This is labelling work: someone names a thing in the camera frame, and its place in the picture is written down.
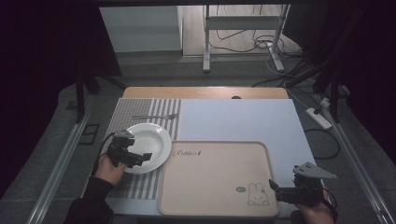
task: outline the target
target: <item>metal stand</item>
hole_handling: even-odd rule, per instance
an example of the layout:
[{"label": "metal stand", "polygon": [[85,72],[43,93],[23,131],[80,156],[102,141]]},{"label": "metal stand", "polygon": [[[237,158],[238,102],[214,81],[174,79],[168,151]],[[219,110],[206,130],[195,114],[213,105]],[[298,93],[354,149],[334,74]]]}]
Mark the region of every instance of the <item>metal stand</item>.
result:
[{"label": "metal stand", "polygon": [[279,41],[280,34],[282,33],[283,24],[285,23],[286,13],[288,12],[289,5],[283,5],[282,11],[280,12],[279,22],[277,24],[274,40],[272,43],[267,43],[268,49],[270,50],[271,57],[274,61],[277,72],[285,72],[282,62],[279,60],[279,52],[277,48],[277,42]]},{"label": "metal stand", "polygon": [[268,49],[274,60],[277,72],[284,72],[282,62],[279,60],[277,42],[282,27],[285,23],[289,5],[283,5],[279,16],[209,16],[209,5],[206,6],[205,15],[205,46],[204,46],[204,72],[210,71],[210,30],[276,30],[272,43],[267,43]]},{"label": "metal stand", "polygon": [[209,5],[207,5],[205,15],[204,72],[210,71],[209,21]]}]

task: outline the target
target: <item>black sleeve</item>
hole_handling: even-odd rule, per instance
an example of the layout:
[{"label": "black sleeve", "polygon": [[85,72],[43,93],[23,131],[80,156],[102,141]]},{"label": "black sleeve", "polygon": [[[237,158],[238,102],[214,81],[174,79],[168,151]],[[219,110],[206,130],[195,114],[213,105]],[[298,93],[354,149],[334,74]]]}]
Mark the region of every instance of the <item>black sleeve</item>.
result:
[{"label": "black sleeve", "polygon": [[91,176],[84,196],[70,205],[64,224],[111,223],[114,213],[105,198],[113,188],[107,181]]}]

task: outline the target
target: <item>white plate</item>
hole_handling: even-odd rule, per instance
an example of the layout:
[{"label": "white plate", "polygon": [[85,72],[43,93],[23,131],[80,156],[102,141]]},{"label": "white plate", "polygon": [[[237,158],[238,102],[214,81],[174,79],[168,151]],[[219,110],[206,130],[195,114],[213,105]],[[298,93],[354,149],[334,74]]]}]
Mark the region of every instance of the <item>white plate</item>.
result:
[{"label": "white plate", "polygon": [[134,145],[128,147],[129,152],[143,155],[152,153],[149,161],[143,161],[142,166],[126,168],[125,172],[141,175],[157,169],[169,156],[172,148],[172,140],[169,132],[160,125],[153,123],[136,124],[128,129],[134,135]]}]

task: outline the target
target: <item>wooden tray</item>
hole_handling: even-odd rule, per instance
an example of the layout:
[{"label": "wooden tray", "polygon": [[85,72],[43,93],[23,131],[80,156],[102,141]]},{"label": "wooden tray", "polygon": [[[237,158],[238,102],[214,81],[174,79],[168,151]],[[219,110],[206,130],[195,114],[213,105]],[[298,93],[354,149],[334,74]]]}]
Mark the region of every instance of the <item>wooden tray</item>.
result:
[{"label": "wooden tray", "polygon": [[160,211],[174,216],[274,217],[267,149],[259,142],[174,141]]}]

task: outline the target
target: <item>human hand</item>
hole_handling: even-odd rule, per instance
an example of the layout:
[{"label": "human hand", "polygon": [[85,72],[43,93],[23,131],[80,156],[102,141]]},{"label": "human hand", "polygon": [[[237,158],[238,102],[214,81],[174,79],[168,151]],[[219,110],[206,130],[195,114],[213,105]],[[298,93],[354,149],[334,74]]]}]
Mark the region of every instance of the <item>human hand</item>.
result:
[{"label": "human hand", "polygon": [[[329,198],[329,193],[326,190],[323,190],[323,195],[326,200]],[[295,204],[295,206],[303,213],[307,224],[334,224],[332,211],[323,203],[314,207],[299,203]]]},{"label": "human hand", "polygon": [[122,163],[120,166],[115,167],[111,159],[105,154],[99,159],[95,176],[116,186],[120,182],[127,166],[127,164]]}]

